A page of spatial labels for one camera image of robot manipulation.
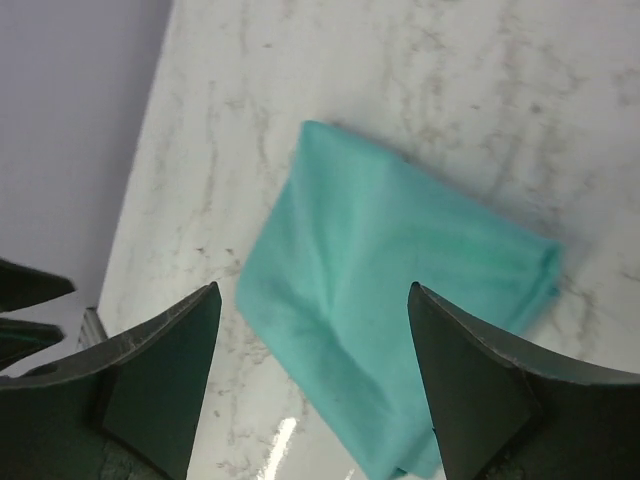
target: cloth fold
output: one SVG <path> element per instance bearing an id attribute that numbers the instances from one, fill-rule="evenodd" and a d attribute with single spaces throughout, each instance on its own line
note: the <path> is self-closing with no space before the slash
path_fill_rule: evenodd
<path id="1" fill-rule="evenodd" d="M 555 295 L 561 256 L 398 155 L 306 122 L 236 304 L 369 478 L 428 478 L 440 457 L 412 282 L 521 333 Z"/>

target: white marble countertop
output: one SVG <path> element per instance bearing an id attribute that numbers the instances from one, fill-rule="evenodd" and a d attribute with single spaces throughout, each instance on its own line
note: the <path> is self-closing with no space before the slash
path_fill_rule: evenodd
<path id="1" fill-rule="evenodd" d="M 302 120 L 336 122 L 568 247 L 531 338 L 640 372 L 638 0 L 176 0 L 99 313 L 220 283 L 194 480 L 362 480 L 233 306 Z"/>

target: cloth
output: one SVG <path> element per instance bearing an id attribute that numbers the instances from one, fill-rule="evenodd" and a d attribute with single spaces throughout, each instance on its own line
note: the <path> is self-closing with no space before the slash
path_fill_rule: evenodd
<path id="1" fill-rule="evenodd" d="M 306 122 L 236 304 L 369 478 L 428 478 L 440 457 L 411 283 L 517 333 L 555 295 L 560 259 L 398 155 Z"/>

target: tabletop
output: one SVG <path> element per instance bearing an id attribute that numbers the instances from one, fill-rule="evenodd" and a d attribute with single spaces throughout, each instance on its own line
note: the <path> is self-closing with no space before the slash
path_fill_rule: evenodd
<path id="1" fill-rule="evenodd" d="M 189 479 L 365 478 L 233 303 L 306 119 L 563 242 L 529 338 L 640 372 L 639 26 L 638 0 L 175 1 L 99 314 L 219 282 Z"/>

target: gray wall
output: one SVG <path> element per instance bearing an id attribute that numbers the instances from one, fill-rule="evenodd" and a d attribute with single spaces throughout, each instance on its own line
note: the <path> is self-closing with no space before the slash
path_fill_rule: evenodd
<path id="1" fill-rule="evenodd" d="M 171 0 L 0 0 L 0 256 L 77 293 L 12 316 L 75 350 L 107 265 Z"/>

